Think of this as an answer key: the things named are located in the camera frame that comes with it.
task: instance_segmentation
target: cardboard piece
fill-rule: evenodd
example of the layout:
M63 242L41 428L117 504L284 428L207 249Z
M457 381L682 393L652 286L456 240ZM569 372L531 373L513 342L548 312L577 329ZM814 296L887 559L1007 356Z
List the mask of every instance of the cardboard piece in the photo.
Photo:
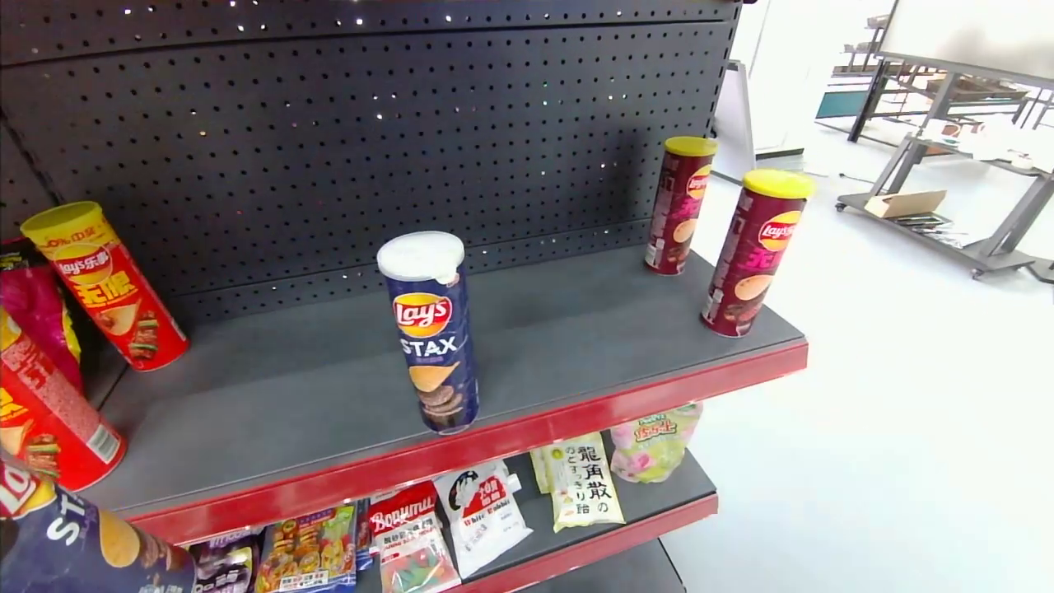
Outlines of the cardboard piece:
M921 191L915 193L893 193L876 195L867 200L864 210L879 218L896 218L912 214L928 214L940 205L944 199L944 190Z

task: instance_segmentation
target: white lid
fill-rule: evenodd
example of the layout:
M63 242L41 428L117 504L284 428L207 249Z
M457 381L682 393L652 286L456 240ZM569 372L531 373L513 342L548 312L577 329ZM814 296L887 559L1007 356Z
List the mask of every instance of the white lid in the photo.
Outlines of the white lid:
M465 260L465 243L442 231L421 231L396 236L377 251L380 273L392 279L421 281L434 279L449 283Z

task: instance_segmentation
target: red shelf edge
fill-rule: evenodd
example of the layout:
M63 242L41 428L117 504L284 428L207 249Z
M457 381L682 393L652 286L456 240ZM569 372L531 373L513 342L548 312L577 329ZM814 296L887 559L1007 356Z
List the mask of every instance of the red shelf edge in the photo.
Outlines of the red shelf edge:
M452 589L452 593L507 593L560 576L579 567L625 552L678 528L718 512L718 495L678 507L653 517L589 538L559 552L485 576Z
M489 459L509 457L553 441L778 379L805 369L804 340L757 357L578 402L555 411L436 438L393 454L137 515L121 515L172 542L192 542L246 527L313 513L426 477Z

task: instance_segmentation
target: black pegboard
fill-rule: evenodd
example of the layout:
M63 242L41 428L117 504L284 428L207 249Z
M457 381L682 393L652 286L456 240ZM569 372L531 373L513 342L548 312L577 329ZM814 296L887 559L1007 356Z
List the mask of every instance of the black pegboard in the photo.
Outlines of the black pegboard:
M297 291L302 302L376 289L308 286L374 274L377 248L414 230L462 236L470 260L540 237L643 241L662 140L709 132L739 7L660 4L671 16L561 3L560 18L611 21L594 26L480 17L479 29L434 31L441 20L50 56L3 67L3 107L50 189L100 201L162 295L214 319L296 304ZM496 16L554 4L412 5ZM368 7L391 6L403 3Z
M51 0L0 3L0 62L274 38L733 21L725 0Z
M21 236L18 226L23 220L57 203L3 126L0 126L0 240Z

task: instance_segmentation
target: teal object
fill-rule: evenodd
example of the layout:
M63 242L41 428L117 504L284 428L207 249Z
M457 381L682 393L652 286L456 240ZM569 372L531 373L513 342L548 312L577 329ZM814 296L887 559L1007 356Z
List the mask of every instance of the teal object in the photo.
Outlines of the teal object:
M825 117L855 117L860 115L867 100L867 91L843 91L825 93L816 112L817 119Z

